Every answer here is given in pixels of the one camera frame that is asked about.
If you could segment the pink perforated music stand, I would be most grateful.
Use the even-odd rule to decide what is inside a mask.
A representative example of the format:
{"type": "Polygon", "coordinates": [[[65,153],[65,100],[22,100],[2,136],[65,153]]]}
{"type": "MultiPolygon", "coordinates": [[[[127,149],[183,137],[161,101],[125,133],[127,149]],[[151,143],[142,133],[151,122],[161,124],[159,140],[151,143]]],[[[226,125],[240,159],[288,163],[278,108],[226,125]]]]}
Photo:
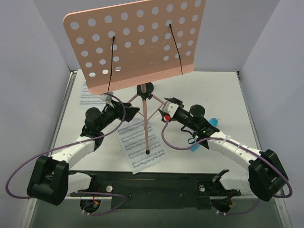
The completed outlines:
{"type": "Polygon", "coordinates": [[[90,93],[190,73],[203,0],[141,0],[67,14],[63,26],[90,93]]]}

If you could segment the near sheet music page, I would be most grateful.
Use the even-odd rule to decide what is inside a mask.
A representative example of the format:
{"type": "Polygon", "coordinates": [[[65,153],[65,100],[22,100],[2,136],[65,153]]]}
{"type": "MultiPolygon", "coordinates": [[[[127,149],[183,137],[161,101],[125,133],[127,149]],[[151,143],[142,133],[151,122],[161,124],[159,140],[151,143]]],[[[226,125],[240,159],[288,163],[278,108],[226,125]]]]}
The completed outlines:
{"type": "Polygon", "coordinates": [[[124,122],[116,131],[131,172],[137,174],[167,158],[167,153],[152,125],[148,124],[149,153],[146,153],[144,121],[138,118],[124,122]]]}

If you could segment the blue toy microphone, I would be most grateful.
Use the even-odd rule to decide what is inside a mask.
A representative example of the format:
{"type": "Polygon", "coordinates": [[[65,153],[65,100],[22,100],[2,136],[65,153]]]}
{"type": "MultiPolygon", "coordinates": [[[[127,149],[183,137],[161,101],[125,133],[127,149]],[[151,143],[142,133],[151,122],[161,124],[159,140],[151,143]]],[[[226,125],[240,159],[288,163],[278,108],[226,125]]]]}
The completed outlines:
{"type": "Polygon", "coordinates": [[[201,139],[210,138],[215,132],[219,132],[217,128],[218,120],[216,118],[211,118],[209,121],[204,119],[199,122],[198,127],[193,132],[194,143],[201,139]]]}

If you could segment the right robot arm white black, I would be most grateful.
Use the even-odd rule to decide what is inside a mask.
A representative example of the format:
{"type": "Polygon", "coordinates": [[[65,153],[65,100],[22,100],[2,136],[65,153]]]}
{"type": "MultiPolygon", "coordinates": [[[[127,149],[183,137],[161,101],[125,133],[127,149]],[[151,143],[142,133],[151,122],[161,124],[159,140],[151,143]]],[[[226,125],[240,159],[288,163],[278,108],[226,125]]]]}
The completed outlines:
{"type": "Polygon", "coordinates": [[[247,191],[263,201],[270,201],[272,198],[283,198],[277,193],[284,186],[291,186],[274,151],[251,148],[224,134],[204,117],[203,106],[195,104],[185,110],[183,102],[174,97],[167,98],[159,112],[166,125],[178,122],[182,125],[181,130],[192,136],[187,147],[189,150],[201,145],[228,157],[246,170],[244,174],[232,171],[220,173],[212,182],[215,193],[223,194],[227,190],[247,191]]]}

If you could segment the sheet music page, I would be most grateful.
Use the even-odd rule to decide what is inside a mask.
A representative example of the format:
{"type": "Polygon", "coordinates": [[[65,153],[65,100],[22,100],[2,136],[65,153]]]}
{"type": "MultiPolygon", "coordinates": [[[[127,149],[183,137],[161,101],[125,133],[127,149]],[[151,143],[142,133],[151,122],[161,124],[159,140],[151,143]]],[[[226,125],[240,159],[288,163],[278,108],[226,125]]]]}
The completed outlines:
{"type": "Polygon", "coordinates": [[[167,158],[167,153],[152,125],[148,124],[149,153],[146,153],[144,121],[138,118],[124,122],[116,131],[131,172],[137,174],[167,158]]]}
{"type": "Polygon", "coordinates": [[[86,85],[86,81],[83,80],[80,90],[78,108],[81,110],[87,110],[92,107],[103,109],[104,106],[105,106],[105,102],[100,99],[100,96],[91,94],[86,85]]]}

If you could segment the black microphone desk stand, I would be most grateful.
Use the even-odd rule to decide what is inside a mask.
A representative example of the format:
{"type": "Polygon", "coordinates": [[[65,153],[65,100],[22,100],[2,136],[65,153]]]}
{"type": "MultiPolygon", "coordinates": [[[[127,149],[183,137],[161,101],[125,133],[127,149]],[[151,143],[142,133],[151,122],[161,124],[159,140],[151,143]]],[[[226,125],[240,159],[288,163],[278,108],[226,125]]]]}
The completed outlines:
{"type": "Polygon", "coordinates": [[[145,85],[141,84],[136,87],[137,95],[142,96],[150,95],[154,91],[154,85],[151,82],[145,83],[145,85]]]}

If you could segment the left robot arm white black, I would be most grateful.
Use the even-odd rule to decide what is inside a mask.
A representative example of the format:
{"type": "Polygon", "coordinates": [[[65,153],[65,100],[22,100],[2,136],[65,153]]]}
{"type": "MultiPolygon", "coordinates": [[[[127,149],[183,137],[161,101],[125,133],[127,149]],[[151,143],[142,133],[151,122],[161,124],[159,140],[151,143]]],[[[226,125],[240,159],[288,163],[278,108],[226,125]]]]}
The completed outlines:
{"type": "Polygon", "coordinates": [[[69,174],[70,169],[88,154],[96,151],[103,142],[103,129],[116,119],[130,122],[140,108],[131,103],[113,101],[103,110],[90,108],[85,113],[85,124],[76,143],[52,156],[40,156],[36,160],[27,195],[44,202],[59,205],[72,191],[76,191],[76,181],[86,195],[97,192],[98,184],[87,174],[69,174]]]}

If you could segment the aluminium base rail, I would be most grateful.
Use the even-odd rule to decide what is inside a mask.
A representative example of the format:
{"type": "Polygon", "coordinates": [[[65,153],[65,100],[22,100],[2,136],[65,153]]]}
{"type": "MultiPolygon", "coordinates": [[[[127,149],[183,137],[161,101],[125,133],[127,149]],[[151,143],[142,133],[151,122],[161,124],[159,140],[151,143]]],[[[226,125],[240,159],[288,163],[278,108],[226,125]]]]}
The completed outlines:
{"type": "MultiPolygon", "coordinates": [[[[279,195],[275,195],[279,188],[281,187],[275,179],[274,182],[270,183],[267,187],[265,182],[262,181],[250,181],[247,180],[249,184],[249,189],[241,189],[240,187],[225,187],[222,180],[209,181],[207,183],[197,184],[197,186],[191,186],[190,190],[201,193],[200,188],[205,190],[202,192],[208,196],[239,196],[244,192],[251,192],[259,199],[263,201],[269,201],[271,198],[279,198],[279,195]]],[[[122,191],[128,193],[173,193],[179,192],[183,189],[187,190],[184,179],[180,180],[165,180],[165,179],[152,179],[152,180],[140,180],[140,179],[130,179],[123,180],[125,185],[118,186],[118,184],[113,185],[113,190],[115,194],[119,194],[122,191]]],[[[96,178],[87,176],[83,173],[77,173],[70,175],[68,179],[62,180],[52,180],[46,178],[44,180],[31,181],[27,188],[27,194],[30,197],[49,202],[53,205],[60,204],[65,196],[69,194],[91,194],[96,195],[97,190],[100,187],[105,186],[99,183],[96,178]]]]}

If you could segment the far sheet music page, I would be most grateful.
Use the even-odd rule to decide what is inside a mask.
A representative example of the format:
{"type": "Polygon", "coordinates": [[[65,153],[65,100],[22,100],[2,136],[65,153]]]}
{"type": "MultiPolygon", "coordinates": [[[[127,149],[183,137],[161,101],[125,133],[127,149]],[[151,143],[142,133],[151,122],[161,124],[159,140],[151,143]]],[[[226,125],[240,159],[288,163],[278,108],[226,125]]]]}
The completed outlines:
{"type": "Polygon", "coordinates": [[[105,106],[105,102],[100,99],[100,96],[91,94],[86,85],[86,81],[83,80],[80,90],[78,108],[81,110],[87,110],[92,107],[103,109],[104,106],[105,106]]]}

